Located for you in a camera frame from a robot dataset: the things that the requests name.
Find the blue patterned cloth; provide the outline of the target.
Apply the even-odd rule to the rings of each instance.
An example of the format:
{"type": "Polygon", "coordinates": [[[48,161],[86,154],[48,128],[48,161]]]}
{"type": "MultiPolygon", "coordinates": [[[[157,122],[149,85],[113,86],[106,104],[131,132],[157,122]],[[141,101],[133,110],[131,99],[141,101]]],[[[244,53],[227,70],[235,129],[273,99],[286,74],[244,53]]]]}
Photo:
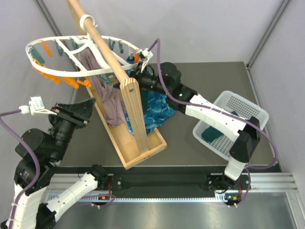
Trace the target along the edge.
{"type": "Polygon", "coordinates": [[[144,118],[147,135],[153,129],[162,126],[175,113],[175,110],[166,103],[166,98],[166,95],[149,91],[148,109],[144,118]]]}

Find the white round clip hanger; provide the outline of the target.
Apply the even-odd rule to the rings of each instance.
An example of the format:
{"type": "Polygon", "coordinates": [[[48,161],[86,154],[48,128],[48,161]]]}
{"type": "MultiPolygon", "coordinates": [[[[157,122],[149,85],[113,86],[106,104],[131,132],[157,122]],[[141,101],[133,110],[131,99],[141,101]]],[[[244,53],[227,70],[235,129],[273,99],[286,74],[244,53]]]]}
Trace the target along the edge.
{"type": "Polygon", "coordinates": [[[129,57],[135,57],[136,54],[139,53],[140,49],[135,45],[131,44],[128,41],[121,40],[119,38],[111,37],[111,36],[101,36],[102,39],[108,40],[110,42],[110,50],[112,55],[116,58],[119,63],[119,68],[124,72],[124,75],[117,73],[116,70],[112,69],[112,66],[109,65],[104,57],[106,55],[102,54],[98,45],[94,43],[93,38],[89,33],[86,35],[77,35],[77,36],[54,36],[54,37],[46,37],[34,40],[27,44],[25,51],[29,61],[32,64],[32,67],[35,71],[40,73],[45,78],[52,80],[53,82],[60,84],[62,78],[67,84],[71,85],[73,88],[78,89],[79,85],[84,85],[87,87],[91,87],[91,83],[89,82],[88,77],[94,75],[103,75],[110,74],[119,82],[123,82],[127,77],[127,70],[131,70],[135,67],[136,63],[128,63],[122,57],[120,57],[117,53],[113,51],[113,45],[118,42],[120,47],[120,52],[123,53],[122,45],[127,45],[129,49],[129,57]],[[41,43],[45,52],[52,57],[53,54],[49,49],[46,42],[54,42],[57,47],[58,53],[62,56],[64,53],[72,60],[74,65],[80,69],[78,72],[67,72],[67,71],[59,71],[53,70],[45,66],[45,60],[40,55],[38,50],[36,49],[36,45],[41,43]],[[87,70],[81,62],[76,58],[76,55],[84,50],[90,50],[100,66],[97,70],[87,70]]]}

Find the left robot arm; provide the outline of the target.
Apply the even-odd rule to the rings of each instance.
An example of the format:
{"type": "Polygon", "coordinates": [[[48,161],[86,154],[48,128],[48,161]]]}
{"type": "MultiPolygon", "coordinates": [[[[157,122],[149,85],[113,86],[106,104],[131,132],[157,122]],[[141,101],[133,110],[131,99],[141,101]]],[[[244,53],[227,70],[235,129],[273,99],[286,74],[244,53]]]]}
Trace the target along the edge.
{"type": "Polygon", "coordinates": [[[110,178],[100,165],[91,166],[84,175],[57,197],[47,200],[46,192],[52,177],[68,148],[75,130],[90,121],[95,98],[75,104],[56,103],[46,109],[42,98],[34,96],[18,108],[20,114],[47,115],[51,124],[44,132],[33,128],[23,135],[11,128],[7,131],[18,141],[15,148],[21,157],[14,175],[14,201],[3,229],[52,229],[63,214],[88,193],[109,187],[110,178]]]}

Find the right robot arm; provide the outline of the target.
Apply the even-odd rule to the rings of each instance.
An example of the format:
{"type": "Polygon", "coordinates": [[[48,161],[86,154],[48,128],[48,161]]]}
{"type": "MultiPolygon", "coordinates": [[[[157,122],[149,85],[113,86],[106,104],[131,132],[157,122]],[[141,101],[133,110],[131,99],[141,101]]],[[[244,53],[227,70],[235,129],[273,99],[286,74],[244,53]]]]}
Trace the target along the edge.
{"type": "Polygon", "coordinates": [[[259,120],[253,116],[249,119],[238,117],[210,103],[181,82],[181,72],[173,63],[162,63],[161,72],[155,73],[151,66],[143,67],[140,62],[128,76],[135,78],[141,89],[166,95],[166,102],[173,110],[205,122],[233,142],[224,173],[212,179],[209,186],[218,193],[235,188],[260,142],[259,120]]]}

